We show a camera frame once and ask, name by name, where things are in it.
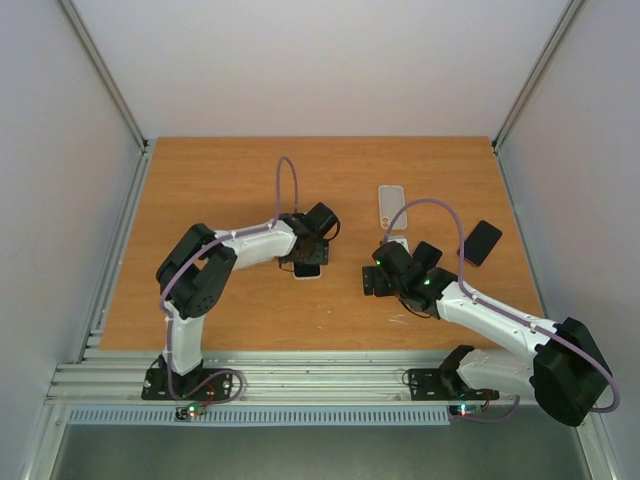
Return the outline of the black phone dark edge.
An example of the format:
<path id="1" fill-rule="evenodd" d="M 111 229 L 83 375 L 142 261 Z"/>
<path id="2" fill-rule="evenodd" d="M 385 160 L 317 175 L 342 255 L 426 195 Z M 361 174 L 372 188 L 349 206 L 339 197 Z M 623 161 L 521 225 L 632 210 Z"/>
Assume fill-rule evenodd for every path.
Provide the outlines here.
<path id="1" fill-rule="evenodd" d="M 321 276 L 321 266 L 304 263 L 295 263 L 293 277 L 298 280 L 317 279 Z"/>

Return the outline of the black phone silver edge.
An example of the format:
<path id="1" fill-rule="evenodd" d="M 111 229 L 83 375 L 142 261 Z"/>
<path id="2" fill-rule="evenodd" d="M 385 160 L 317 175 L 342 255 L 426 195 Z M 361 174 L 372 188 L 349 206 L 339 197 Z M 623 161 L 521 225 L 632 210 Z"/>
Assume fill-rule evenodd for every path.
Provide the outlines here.
<path id="1" fill-rule="evenodd" d="M 435 268 L 441 257 L 441 250 L 424 241 L 418 243 L 412 254 L 412 258 L 418 262 L 425 271 Z"/>

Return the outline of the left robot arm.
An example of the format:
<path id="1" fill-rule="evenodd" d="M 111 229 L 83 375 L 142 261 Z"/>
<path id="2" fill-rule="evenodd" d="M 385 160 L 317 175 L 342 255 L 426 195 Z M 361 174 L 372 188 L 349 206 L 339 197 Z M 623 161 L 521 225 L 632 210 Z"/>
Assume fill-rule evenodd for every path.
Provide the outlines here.
<path id="1" fill-rule="evenodd" d="M 340 229 L 338 216 L 322 202 L 306 213 L 283 213 L 240 230 L 192 225 L 156 272 L 167 322 L 162 353 L 169 368 L 167 388 L 179 398 L 199 391 L 204 320 L 233 272 L 271 260 L 316 271 L 328 264 L 329 243 L 335 239 L 330 232 Z"/>

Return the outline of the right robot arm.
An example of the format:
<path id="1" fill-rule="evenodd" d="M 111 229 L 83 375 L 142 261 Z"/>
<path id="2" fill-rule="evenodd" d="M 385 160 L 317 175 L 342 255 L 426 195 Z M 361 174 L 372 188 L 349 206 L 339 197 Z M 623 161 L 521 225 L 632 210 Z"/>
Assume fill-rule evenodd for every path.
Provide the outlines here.
<path id="1" fill-rule="evenodd" d="M 612 377 L 588 327 L 572 317 L 555 322 L 498 302 L 438 267 L 441 255 L 425 242 L 408 252 L 389 241 L 372 259 L 384 294 L 501 346 L 495 354 L 475 347 L 454 351 L 442 365 L 444 390 L 457 397 L 489 389 L 533 399 L 556 421 L 580 425 Z"/>

